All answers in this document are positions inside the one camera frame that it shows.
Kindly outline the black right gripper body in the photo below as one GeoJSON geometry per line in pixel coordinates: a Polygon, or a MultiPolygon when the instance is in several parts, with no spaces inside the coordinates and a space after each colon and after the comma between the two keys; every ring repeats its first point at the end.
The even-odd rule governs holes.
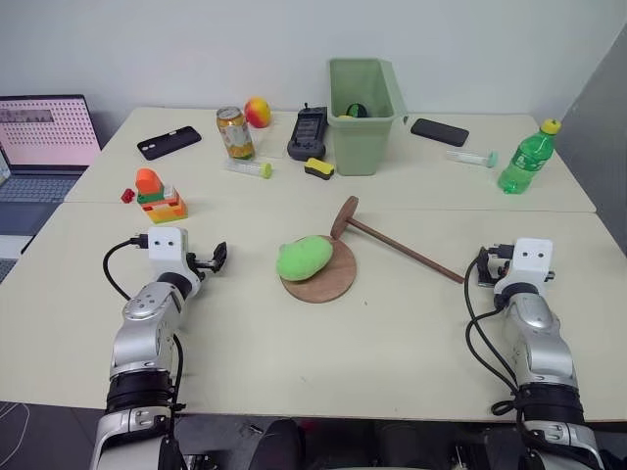
{"type": "Polygon", "coordinates": [[[490,275],[480,275],[477,270],[477,282],[481,287],[493,288],[499,280],[506,276],[511,260],[511,247],[489,247],[487,249],[490,257],[490,275]]]}

